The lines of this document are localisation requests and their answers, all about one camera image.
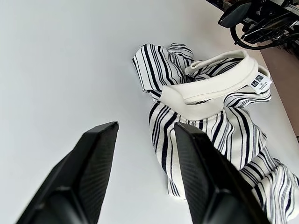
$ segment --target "white and navy striped fabric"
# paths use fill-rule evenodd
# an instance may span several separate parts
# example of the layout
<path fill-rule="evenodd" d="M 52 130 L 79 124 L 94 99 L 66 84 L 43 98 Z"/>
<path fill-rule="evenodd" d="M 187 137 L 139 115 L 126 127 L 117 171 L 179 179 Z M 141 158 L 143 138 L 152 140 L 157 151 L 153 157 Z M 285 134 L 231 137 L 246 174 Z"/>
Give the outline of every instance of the white and navy striped fabric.
<path fill-rule="evenodd" d="M 175 94 L 166 96 L 169 88 L 176 88 L 178 91 L 184 89 L 186 95 L 192 88 L 197 91 L 198 87 L 198 91 L 201 91 L 200 88 L 206 88 L 210 80 L 213 80 L 210 78 L 228 74 L 231 70 L 236 71 L 244 62 L 242 57 L 227 57 L 194 69 L 193 53 L 183 44 L 172 44 L 168 49 L 146 44 L 133 58 L 142 90 L 151 93 L 154 99 L 149 113 L 150 135 L 158 161 L 168 176 L 169 194 L 185 199 L 174 133 L 174 124 L 183 122 L 204 131 L 214 147 L 240 171 L 251 185 L 254 196 L 271 223 L 286 224 L 298 214 L 299 179 L 284 164 L 271 158 L 266 148 L 266 135 L 252 122 L 244 109 L 251 103 L 269 101 L 270 90 L 256 94 L 251 87 L 245 85 L 221 96 L 221 109 L 208 117 L 205 117 L 205 113 L 214 104 L 214 97 L 207 98 L 205 95 L 204 100 L 201 96 L 186 97 L 185 103 L 193 112 L 198 107 L 199 119 L 190 119 L 188 113 L 181 114 L 173 104 L 167 103 L 176 103 Z"/>

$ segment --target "shirt sleeve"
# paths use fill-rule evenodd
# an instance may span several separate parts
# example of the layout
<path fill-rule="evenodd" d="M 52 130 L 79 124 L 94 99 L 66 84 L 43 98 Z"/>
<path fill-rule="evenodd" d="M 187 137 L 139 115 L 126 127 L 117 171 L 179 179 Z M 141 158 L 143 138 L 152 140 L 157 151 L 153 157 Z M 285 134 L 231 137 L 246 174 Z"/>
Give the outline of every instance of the shirt sleeve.
<path fill-rule="evenodd" d="M 168 49 L 153 44 L 143 45 L 133 57 L 142 91 L 161 92 L 163 85 L 186 83 L 184 70 L 193 62 L 193 53 L 184 44 Z"/>

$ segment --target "black cable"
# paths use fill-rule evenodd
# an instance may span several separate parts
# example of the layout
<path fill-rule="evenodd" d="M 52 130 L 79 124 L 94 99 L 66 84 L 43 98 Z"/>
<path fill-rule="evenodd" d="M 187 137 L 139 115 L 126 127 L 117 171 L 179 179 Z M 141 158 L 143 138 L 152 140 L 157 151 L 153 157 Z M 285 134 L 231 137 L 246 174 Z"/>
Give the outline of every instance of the black cable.
<path fill-rule="evenodd" d="M 288 35 L 287 37 L 284 37 L 284 38 L 282 38 L 278 41 L 275 41 L 273 43 L 269 43 L 269 44 L 264 45 L 264 46 L 253 47 L 253 46 L 245 44 L 244 42 L 242 42 L 240 40 L 240 38 L 237 35 L 235 26 L 230 28 L 230 34 L 232 35 L 232 38 L 235 41 L 235 44 L 238 44 L 240 47 L 243 47 L 245 49 L 250 49 L 250 50 L 263 50 L 263 49 L 266 49 L 266 48 L 272 48 L 272 47 L 279 46 L 279 45 L 287 42 L 288 40 L 299 38 L 299 33 L 296 33 L 296 34 Z"/>

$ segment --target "textured black surface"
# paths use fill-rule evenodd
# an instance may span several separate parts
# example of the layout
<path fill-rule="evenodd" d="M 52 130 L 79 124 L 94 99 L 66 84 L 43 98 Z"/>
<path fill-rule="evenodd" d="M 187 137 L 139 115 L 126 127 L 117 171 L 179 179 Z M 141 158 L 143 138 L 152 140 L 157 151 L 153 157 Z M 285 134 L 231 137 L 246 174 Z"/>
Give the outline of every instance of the textured black surface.
<path fill-rule="evenodd" d="M 175 127 L 178 155 L 185 188 L 185 195 L 194 224 L 202 223 L 211 200 L 214 187 L 208 179 L 203 164 L 193 146 L 192 136 Z"/>
<path fill-rule="evenodd" d="M 110 122 L 85 132 L 74 149 L 51 170 L 17 224 L 97 223 L 117 131 L 118 123 Z"/>
<path fill-rule="evenodd" d="M 109 181 L 116 135 L 103 133 L 101 139 L 87 163 L 78 186 L 78 197 L 92 224 L 96 224 L 99 219 Z"/>
<path fill-rule="evenodd" d="M 270 224 L 247 182 L 204 132 L 182 123 L 174 130 L 194 224 Z"/>

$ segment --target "brown floor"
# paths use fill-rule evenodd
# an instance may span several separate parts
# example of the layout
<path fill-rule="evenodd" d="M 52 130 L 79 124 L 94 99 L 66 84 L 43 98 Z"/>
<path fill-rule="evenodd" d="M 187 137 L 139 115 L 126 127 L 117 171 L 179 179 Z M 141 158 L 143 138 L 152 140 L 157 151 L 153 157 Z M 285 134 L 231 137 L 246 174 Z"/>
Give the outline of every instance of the brown floor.
<path fill-rule="evenodd" d="M 278 48 L 261 50 L 294 132 L 299 136 L 299 59 Z"/>

